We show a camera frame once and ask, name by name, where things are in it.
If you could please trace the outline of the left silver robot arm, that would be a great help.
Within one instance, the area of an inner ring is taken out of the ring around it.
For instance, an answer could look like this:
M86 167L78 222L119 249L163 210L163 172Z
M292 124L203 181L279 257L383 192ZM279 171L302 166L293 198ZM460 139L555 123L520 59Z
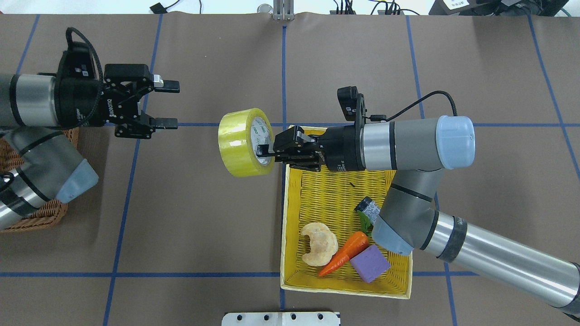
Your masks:
M1 138L23 159L1 174L1 228L51 200L69 203L98 182L66 129L112 123L116 137L130 139L176 129L176 118L140 110L141 97L151 91L179 93L180 84L152 74L145 64L107 64L99 78L82 64L66 64L56 74L1 74Z

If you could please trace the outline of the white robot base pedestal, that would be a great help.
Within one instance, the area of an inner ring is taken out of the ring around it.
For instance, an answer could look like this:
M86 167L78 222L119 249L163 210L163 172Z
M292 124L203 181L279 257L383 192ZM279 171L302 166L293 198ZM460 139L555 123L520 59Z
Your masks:
M222 326L341 326L335 312L254 312L228 313Z

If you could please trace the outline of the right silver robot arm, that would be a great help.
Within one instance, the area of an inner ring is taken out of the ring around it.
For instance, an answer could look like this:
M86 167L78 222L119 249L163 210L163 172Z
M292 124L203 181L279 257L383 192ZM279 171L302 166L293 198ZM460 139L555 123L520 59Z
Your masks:
M524 244L579 231L579 159L555 128L483 126L468 117L294 126L259 145L258 157L319 171L396 172L375 232L579 318L579 250L557 258Z

